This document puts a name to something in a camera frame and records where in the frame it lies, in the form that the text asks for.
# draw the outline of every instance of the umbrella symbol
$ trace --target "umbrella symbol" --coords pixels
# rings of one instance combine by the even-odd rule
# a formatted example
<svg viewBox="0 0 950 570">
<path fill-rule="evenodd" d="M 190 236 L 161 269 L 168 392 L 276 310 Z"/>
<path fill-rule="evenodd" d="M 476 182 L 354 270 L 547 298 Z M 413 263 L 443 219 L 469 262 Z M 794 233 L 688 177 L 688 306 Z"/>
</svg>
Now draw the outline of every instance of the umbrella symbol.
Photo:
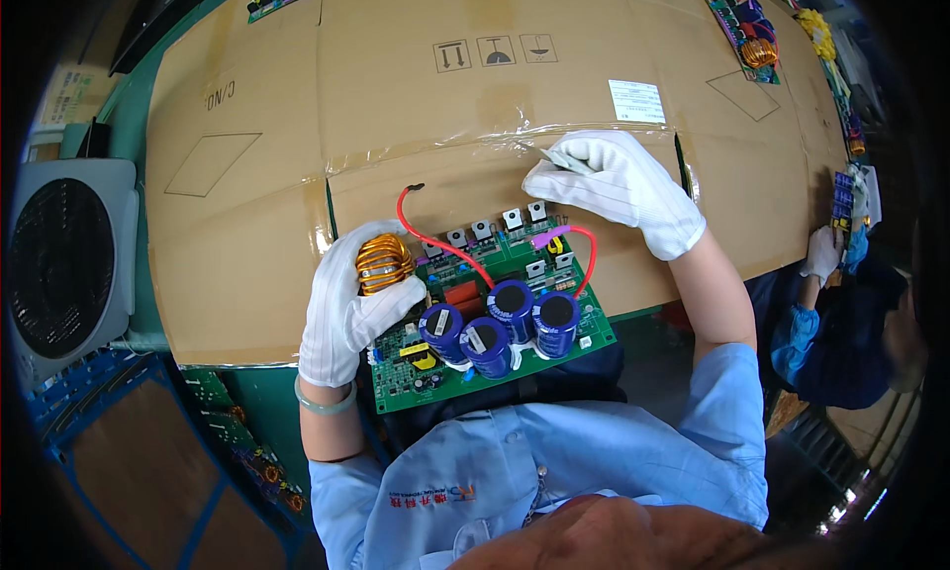
<svg viewBox="0 0 950 570">
<path fill-rule="evenodd" d="M 540 36 L 535 36 L 535 46 L 537 48 L 529 48 L 528 50 L 534 54 L 542 55 L 550 50 L 550 48 L 541 48 L 540 47 Z"/>
<path fill-rule="evenodd" d="M 493 51 L 492 54 L 488 55 L 488 58 L 485 60 L 485 63 L 487 63 L 488 65 L 493 65 L 496 63 L 511 63 L 511 58 L 508 55 L 501 52 L 500 50 L 498 50 L 498 41 L 501 40 L 501 38 L 489 38 L 488 40 L 491 41 L 491 45 L 495 50 Z"/>
</svg>

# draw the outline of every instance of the worker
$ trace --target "worker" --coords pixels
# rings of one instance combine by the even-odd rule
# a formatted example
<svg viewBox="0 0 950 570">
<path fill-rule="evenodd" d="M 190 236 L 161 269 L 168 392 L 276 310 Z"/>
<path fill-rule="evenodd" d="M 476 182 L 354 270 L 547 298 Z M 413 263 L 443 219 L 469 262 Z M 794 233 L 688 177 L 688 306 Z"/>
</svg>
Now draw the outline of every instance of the worker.
<svg viewBox="0 0 950 570">
<path fill-rule="evenodd" d="M 808 240 L 805 261 L 747 282 L 760 354 L 803 401 L 846 410 L 869 408 L 888 388 L 920 385 L 927 349 L 911 284 L 867 255 L 864 224 L 844 252 L 841 231 L 825 226 Z M 841 286 L 825 288 L 842 265 Z"/>
<path fill-rule="evenodd" d="M 695 330 L 682 421 L 671 427 L 612 402 L 476 411 L 438 424 L 384 472 L 361 454 L 359 352 L 426 288 L 409 277 L 357 295 L 359 247 L 405 232 L 396 220 L 367 223 L 316 270 L 295 383 L 330 568 L 718 567 L 767 540 L 762 388 L 742 280 L 693 201 L 632 135 L 577 131 L 553 149 L 597 172 L 543 160 L 526 193 L 638 228 L 669 264 Z"/>
</svg>

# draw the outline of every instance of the black fan grille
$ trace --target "black fan grille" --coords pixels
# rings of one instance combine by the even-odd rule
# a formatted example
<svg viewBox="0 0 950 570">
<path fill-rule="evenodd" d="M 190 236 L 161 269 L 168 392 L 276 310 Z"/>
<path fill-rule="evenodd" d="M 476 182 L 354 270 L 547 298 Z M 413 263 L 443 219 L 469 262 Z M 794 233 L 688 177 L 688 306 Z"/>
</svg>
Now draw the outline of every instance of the black fan grille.
<svg viewBox="0 0 950 570">
<path fill-rule="evenodd" d="M 105 309 L 115 261 L 95 191 L 74 179 L 45 184 L 16 220 L 7 257 L 13 320 L 30 349 L 58 358 L 82 345 Z"/>
</svg>

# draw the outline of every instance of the red wire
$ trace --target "red wire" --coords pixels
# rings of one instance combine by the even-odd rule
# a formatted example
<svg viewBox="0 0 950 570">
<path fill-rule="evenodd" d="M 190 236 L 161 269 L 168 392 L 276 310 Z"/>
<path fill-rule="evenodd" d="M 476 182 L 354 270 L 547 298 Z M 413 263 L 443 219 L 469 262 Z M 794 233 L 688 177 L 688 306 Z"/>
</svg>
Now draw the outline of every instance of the red wire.
<svg viewBox="0 0 950 570">
<path fill-rule="evenodd" d="M 484 269 L 484 267 L 481 267 L 481 265 L 479 265 L 478 262 L 476 262 L 474 258 L 467 255 L 464 251 L 460 251 L 459 249 L 455 248 L 454 246 L 450 244 L 445 244 L 441 240 L 436 240 L 428 236 L 423 236 L 418 230 L 412 227 L 409 221 L 406 220 L 406 216 L 403 215 L 403 199 L 405 199 L 406 196 L 409 195 L 410 191 L 418 191 L 423 186 L 424 186 L 423 184 L 411 184 L 410 186 L 407 186 L 405 189 L 403 189 L 403 192 L 399 195 L 399 198 L 396 201 L 396 216 L 399 218 L 399 221 L 402 222 L 403 226 L 406 228 L 407 231 L 409 231 L 410 234 L 412 234 L 416 238 L 419 238 L 422 242 L 428 242 L 429 244 L 432 244 L 433 246 L 438 246 L 442 250 L 448 251 L 452 255 L 456 255 L 461 260 L 471 265 L 472 269 L 477 271 L 478 275 L 480 275 L 481 278 L 484 279 L 484 282 L 488 284 L 488 289 L 494 290 L 495 282 L 491 280 L 491 277 L 488 276 L 488 272 Z"/>
<path fill-rule="evenodd" d="M 587 236 L 587 239 L 591 242 L 591 257 L 587 261 L 587 273 L 584 274 L 584 279 L 580 281 L 580 285 L 577 286 L 577 291 L 574 292 L 574 299 L 577 299 L 580 293 L 584 291 L 584 288 L 587 287 L 587 284 L 590 283 L 591 276 L 594 274 L 594 265 L 597 264 L 597 237 L 586 228 L 581 228 L 580 226 L 570 226 L 570 228 L 571 232 L 583 234 Z"/>
<path fill-rule="evenodd" d="M 778 58 L 779 58 L 779 54 L 778 54 L 778 36 L 775 35 L 775 32 L 769 30 L 768 28 L 766 28 L 766 27 L 763 26 L 762 24 L 759 24 L 758 22 L 750 22 L 750 24 L 753 25 L 753 28 L 755 28 L 756 26 L 758 26 L 758 27 L 761 28 L 762 30 L 766 30 L 766 32 L 768 32 L 769 34 L 772 35 L 772 40 L 775 41 L 775 42 L 774 42 L 774 44 L 775 44 L 775 63 L 778 63 Z"/>
</svg>

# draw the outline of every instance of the electrolytic capacitor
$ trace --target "electrolytic capacitor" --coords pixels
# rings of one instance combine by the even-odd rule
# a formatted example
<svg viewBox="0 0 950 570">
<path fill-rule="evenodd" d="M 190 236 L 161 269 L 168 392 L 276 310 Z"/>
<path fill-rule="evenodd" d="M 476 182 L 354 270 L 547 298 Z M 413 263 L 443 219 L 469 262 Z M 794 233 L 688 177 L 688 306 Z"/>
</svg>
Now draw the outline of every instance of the electrolytic capacitor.
<svg viewBox="0 0 950 570">
<path fill-rule="evenodd" d="M 534 293 L 523 281 L 507 279 L 488 294 L 488 313 L 505 325 L 511 343 L 527 343 L 534 336 L 531 307 Z"/>
<path fill-rule="evenodd" d="M 433 304 L 419 319 L 419 335 L 428 346 L 450 364 L 469 360 L 459 348 L 462 314 L 451 304 Z"/>
<path fill-rule="evenodd" d="M 580 307 L 570 293 L 549 291 L 538 298 L 531 311 L 538 349 L 552 359 L 565 357 L 574 347 Z"/>
<path fill-rule="evenodd" d="M 498 380 L 511 373 L 511 348 L 508 331 L 490 316 L 471 321 L 459 338 L 462 353 L 485 378 Z"/>
</svg>

